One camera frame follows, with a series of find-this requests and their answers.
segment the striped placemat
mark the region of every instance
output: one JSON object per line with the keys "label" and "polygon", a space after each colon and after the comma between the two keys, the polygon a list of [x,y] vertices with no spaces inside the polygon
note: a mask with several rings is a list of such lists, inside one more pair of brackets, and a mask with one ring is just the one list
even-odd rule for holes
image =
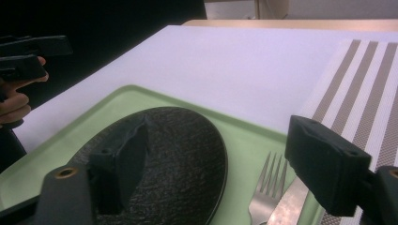
{"label": "striped placemat", "polygon": [[[398,43],[343,41],[300,115],[372,155],[370,170],[398,165]],[[360,224],[325,214],[321,224]]]}

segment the gray stripe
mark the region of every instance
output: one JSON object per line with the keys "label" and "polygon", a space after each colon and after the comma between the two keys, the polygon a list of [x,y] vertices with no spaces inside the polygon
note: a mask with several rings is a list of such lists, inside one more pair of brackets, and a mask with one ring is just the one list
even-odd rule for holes
{"label": "gray stripe", "polygon": [[360,87],[362,86],[365,75],[369,69],[369,66],[372,63],[376,48],[377,42],[371,41],[368,45],[368,48],[366,49],[365,55],[363,55],[363,58],[360,61],[360,66],[354,76],[352,83],[350,84],[342,106],[336,115],[336,119],[331,126],[331,130],[338,134],[343,133],[343,129],[348,120],[348,116],[351,113],[351,110],[354,107],[354,102],[357,99],[358,93],[360,92]]}
{"label": "gray stripe", "polygon": [[322,122],[326,112],[328,111],[330,103],[333,101],[333,98],[336,95],[337,90],[339,89],[339,86],[342,83],[343,77],[348,71],[348,68],[359,46],[360,46],[360,40],[353,40],[351,42],[351,45],[343,59],[342,64],[337,69],[336,74],[334,75],[328,90],[326,91],[321,102],[319,103],[318,108],[314,113],[313,120]]}
{"label": "gray stripe", "polygon": [[398,148],[398,89],[395,92],[395,98],[392,103],[389,122],[387,124],[386,134],[381,144],[380,154],[378,155],[376,168],[380,166],[394,164]]}
{"label": "gray stripe", "polygon": [[387,45],[387,49],[384,54],[383,60],[381,61],[380,69],[377,72],[371,94],[366,103],[363,115],[360,119],[360,124],[358,126],[357,133],[355,134],[353,144],[355,144],[362,150],[365,149],[366,143],[371,133],[372,126],[375,120],[375,114],[377,113],[378,105],[383,95],[387,78],[390,74],[392,60],[394,58],[396,48],[396,43],[389,43]]}

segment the silverware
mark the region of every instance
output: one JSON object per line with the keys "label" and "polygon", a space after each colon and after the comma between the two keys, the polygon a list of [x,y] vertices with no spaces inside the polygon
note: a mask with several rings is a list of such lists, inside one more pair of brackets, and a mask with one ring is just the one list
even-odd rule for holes
{"label": "silverware", "polygon": [[296,177],[289,189],[282,196],[276,209],[269,218],[267,225],[297,224],[307,194],[307,187]]}
{"label": "silverware", "polygon": [[286,178],[287,161],[284,162],[283,171],[277,186],[282,156],[279,156],[278,166],[276,167],[276,171],[273,172],[276,154],[274,155],[268,172],[270,156],[271,153],[268,154],[266,163],[264,164],[263,171],[260,174],[257,187],[249,205],[249,213],[252,218],[252,225],[260,225],[267,222],[282,197],[284,180]]}

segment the textured plate surface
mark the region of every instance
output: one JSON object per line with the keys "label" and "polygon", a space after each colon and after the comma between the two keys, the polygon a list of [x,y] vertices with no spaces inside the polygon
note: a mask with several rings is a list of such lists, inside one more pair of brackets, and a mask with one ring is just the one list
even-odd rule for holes
{"label": "textured plate surface", "polygon": [[196,112],[177,107],[136,112],[93,137],[70,162],[86,164],[90,152],[101,148],[110,133],[137,118],[145,119],[148,132],[143,179],[128,210],[118,216],[98,216],[98,223],[208,224],[224,190],[227,155],[219,131]]}
{"label": "textured plate surface", "polygon": [[[116,90],[54,134],[37,150],[0,174],[0,210],[39,194],[44,175],[66,164],[104,128],[132,113],[161,106],[193,110],[204,115],[217,127],[227,149],[228,178],[222,201],[211,224],[250,224],[248,206],[258,176],[269,152],[284,152],[285,135],[137,86],[125,86]],[[293,169],[288,168],[285,188],[294,177]],[[322,208],[314,196],[309,195],[298,224],[318,224],[321,214]]]}

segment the person's hand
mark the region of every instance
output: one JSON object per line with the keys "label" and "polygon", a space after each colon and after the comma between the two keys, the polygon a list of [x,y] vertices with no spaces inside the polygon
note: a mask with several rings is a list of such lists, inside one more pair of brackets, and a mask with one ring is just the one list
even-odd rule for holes
{"label": "person's hand", "polygon": [[[38,60],[42,65],[46,63],[42,57],[39,57]],[[48,78],[48,74],[42,78],[27,81],[4,82],[0,78],[0,91],[8,98],[4,102],[0,102],[0,128],[2,124],[18,121],[30,113],[29,97],[18,93],[17,90],[30,83],[46,82]]]}

